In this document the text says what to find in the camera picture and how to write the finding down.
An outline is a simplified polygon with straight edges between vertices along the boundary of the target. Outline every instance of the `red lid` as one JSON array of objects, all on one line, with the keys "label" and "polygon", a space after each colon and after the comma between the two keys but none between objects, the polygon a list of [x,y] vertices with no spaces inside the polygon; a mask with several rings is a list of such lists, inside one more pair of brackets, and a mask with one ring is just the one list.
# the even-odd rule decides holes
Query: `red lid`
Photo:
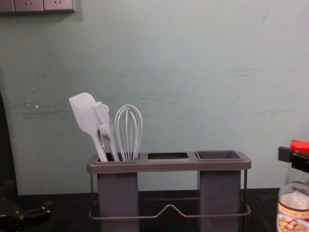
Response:
[{"label": "red lid", "polygon": [[291,141],[291,149],[309,155],[309,141],[293,140]]}]

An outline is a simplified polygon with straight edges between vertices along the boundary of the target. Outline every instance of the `wall outlet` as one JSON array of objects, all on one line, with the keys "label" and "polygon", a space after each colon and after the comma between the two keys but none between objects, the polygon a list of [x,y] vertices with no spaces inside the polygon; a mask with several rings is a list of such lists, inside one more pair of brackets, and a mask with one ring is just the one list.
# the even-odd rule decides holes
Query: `wall outlet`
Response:
[{"label": "wall outlet", "polygon": [[44,11],[43,0],[14,0],[16,12]]},{"label": "wall outlet", "polygon": [[72,11],[74,10],[73,0],[43,0],[45,11]]},{"label": "wall outlet", "polygon": [[14,12],[14,0],[0,0],[0,13]]}]

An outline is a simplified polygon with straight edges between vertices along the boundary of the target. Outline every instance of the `whisk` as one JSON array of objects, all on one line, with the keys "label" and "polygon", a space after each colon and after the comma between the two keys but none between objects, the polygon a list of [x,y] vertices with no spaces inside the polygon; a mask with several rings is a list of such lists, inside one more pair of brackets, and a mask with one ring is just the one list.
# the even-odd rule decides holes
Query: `whisk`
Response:
[{"label": "whisk", "polygon": [[119,108],[115,116],[115,130],[123,161],[138,159],[143,130],[143,119],[133,105]]}]

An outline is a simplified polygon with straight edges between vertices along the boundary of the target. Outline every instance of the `food label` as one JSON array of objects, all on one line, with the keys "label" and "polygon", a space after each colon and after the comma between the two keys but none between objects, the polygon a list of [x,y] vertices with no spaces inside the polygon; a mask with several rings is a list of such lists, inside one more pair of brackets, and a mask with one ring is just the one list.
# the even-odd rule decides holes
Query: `food label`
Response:
[{"label": "food label", "polygon": [[278,232],[309,232],[309,210],[289,208],[278,204]]}]

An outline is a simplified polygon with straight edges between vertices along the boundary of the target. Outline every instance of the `bottle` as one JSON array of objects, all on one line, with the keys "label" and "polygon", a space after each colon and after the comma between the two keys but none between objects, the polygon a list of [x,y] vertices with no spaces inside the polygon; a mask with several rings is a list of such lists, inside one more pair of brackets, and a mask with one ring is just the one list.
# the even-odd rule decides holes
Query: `bottle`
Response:
[{"label": "bottle", "polygon": [[277,232],[309,232],[309,142],[291,142],[291,163],[279,191]]}]

